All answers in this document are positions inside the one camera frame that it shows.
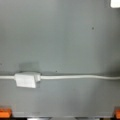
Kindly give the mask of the orange-tipped gripper left finger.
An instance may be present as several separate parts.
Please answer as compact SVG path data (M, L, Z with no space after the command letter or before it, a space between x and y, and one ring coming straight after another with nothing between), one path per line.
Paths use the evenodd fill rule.
M1 108L0 107L0 118L8 119L12 116L12 110L10 108Z

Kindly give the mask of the orange-tipped gripper right finger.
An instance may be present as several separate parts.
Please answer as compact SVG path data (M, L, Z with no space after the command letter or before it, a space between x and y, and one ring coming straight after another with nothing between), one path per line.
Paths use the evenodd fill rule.
M120 120L120 109L115 109L113 116L116 120Z

